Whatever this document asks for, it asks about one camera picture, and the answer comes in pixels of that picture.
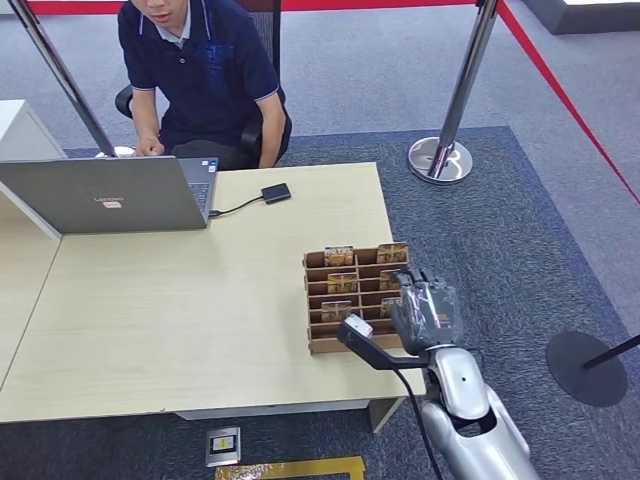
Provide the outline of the person's right hand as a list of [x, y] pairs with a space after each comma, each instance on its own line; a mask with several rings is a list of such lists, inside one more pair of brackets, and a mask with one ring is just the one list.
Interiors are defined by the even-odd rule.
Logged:
[[139, 138], [134, 154], [136, 157], [162, 156], [165, 154], [165, 146], [155, 136]]

